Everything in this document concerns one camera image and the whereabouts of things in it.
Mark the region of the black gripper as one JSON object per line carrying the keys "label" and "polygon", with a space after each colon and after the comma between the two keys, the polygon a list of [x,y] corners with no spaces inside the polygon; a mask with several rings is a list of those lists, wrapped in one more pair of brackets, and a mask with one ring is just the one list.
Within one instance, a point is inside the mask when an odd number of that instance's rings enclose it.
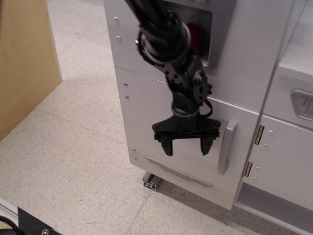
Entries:
{"label": "black gripper", "polygon": [[207,155],[213,141],[219,137],[221,122],[197,114],[192,118],[172,116],[152,126],[155,139],[167,156],[173,155],[173,141],[178,139],[200,139],[202,155]]}

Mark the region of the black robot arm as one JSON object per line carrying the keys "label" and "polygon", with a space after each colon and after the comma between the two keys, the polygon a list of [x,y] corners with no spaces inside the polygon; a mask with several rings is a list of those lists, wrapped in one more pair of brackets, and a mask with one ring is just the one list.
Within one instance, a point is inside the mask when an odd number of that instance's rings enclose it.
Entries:
{"label": "black robot arm", "polygon": [[173,154],[173,140],[200,139],[201,152],[209,153],[219,137],[220,121],[202,115],[212,85],[207,82],[198,52],[191,45],[190,31],[178,14],[162,0],[129,0],[139,21],[137,50],[143,60],[163,72],[172,93],[173,116],[152,126],[154,138],[166,155]]}

